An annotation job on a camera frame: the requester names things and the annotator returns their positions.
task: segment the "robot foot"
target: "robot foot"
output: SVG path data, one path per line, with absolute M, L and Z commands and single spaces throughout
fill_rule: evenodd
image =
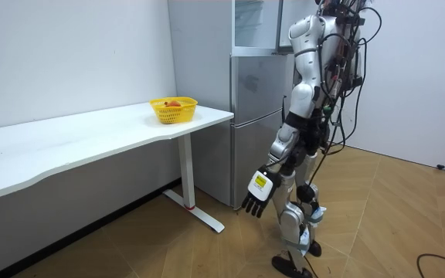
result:
M 312 242 L 312 244 L 310 244 L 310 247 L 308 248 L 308 252 L 312 255 L 312 256 L 321 256 L 322 255 L 322 247 L 320 244 L 318 244 L 318 242 L 316 242 L 315 240 Z
M 292 261 L 282 258 L 280 256 L 274 256 L 272 258 L 272 266 L 290 278 L 313 278 L 312 274 L 308 270 L 303 270 L 303 273 L 298 272 Z

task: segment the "floor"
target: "floor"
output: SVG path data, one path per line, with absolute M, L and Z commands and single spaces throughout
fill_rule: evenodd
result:
M 320 278 L 419 277 L 420 253 L 445 255 L 445 172 L 346 148 L 315 183 L 328 210 L 317 231 L 322 257 L 307 257 Z M 160 196 L 16 277 L 282 277 L 270 265 L 286 256 L 272 205 L 259 220 L 196 198 L 226 226 L 221 234 Z M 444 261 L 424 258 L 422 269 L 445 277 Z

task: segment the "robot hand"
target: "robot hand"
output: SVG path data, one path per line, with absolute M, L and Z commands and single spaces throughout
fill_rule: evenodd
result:
M 253 216 L 260 218 L 279 186 L 279 175 L 269 172 L 266 165 L 260 167 L 248 184 L 248 194 L 243 200 L 242 208 L 246 208 L 246 212 L 251 210 Z

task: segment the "plastic basket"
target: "plastic basket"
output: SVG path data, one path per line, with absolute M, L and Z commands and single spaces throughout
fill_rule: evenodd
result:
M 180 107 L 166 107 L 165 102 L 176 100 Z M 190 97 L 165 97 L 149 101 L 155 115 L 163 124 L 182 123 L 192 120 L 197 106 L 197 100 Z

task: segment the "silver refrigerator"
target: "silver refrigerator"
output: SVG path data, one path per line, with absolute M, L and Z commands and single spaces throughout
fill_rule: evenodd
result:
M 176 93 L 235 114 L 192 134 L 195 186 L 237 209 L 267 162 L 293 86 L 293 55 L 276 54 L 282 2 L 168 4 Z

